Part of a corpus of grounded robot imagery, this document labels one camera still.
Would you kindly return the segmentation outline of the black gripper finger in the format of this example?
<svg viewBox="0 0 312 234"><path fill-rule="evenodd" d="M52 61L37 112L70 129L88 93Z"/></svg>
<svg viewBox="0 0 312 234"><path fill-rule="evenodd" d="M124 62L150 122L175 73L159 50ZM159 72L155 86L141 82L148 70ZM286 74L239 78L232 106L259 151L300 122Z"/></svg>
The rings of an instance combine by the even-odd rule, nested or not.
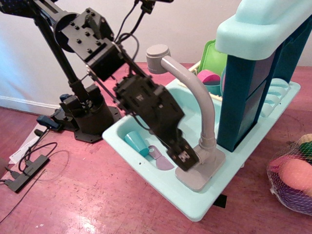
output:
<svg viewBox="0 0 312 234"><path fill-rule="evenodd" d="M184 171L187 171L189 169L189 155L185 151L179 153L174 150L167 150L167 154L179 168Z"/></svg>
<svg viewBox="0 0 312 234"><path fill-rule="evenodd" d="M181 161L181 169L189 170L199 162L196 152L186 140L182 140L180 143L180 149L179 159Z"/></svg>

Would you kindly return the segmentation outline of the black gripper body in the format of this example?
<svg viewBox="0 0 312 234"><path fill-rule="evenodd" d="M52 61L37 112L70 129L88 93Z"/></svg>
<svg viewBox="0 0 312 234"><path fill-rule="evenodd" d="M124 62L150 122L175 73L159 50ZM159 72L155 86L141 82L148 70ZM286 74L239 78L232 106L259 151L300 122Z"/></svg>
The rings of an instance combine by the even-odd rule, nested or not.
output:
<svg viewBox="0 0 312 234"><path fill-rule="evenodd" d="M181 152L182 133L178 124L184 113L169 91L162 85L155 90L139 87L131 98L133 111L148 125L168 149Z"/></svg>

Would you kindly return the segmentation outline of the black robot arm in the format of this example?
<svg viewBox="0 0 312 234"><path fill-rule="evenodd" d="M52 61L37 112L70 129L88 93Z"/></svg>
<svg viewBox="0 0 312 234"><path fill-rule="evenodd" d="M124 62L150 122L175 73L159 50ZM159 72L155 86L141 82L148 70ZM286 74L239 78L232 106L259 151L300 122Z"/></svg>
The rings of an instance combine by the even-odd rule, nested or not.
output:
<svg viewBox="0 0 312 234"><path fill-rule="evenodd" d="M198 163L198 156L178 128L184 117L180 106L127 54L121 44L123 37L115 38L104 16L90 7L81 13L68 12L54 0L3 0L0 10L32 19L40 30L72 90L60 106L70 117L65 125L76 135L99 138L116 122L117 114L107 105L101 90L104 81L127 65L128 74L110 92L116 110L147 124L147 130L182 170Z"/></svg>

